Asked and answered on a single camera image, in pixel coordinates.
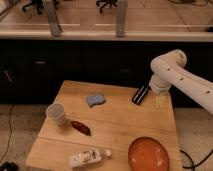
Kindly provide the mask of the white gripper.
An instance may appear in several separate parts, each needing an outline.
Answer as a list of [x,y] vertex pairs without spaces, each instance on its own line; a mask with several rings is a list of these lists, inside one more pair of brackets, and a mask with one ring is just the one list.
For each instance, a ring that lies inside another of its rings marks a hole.
[[149,87],[156,94],[155,109],[161,109],[164,106],[166,96],[160,94],[167,93],[171,88],[171,84],[153,75],[149,81]]

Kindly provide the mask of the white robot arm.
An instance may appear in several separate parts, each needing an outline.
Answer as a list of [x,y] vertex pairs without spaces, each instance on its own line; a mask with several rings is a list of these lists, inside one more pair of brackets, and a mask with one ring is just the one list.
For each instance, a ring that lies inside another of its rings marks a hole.
[[187,56],[181,50],[155,57],[150,63],[151,90],[160,95],[175,86],[213,115],[213,83],[185,70],[186,63]]

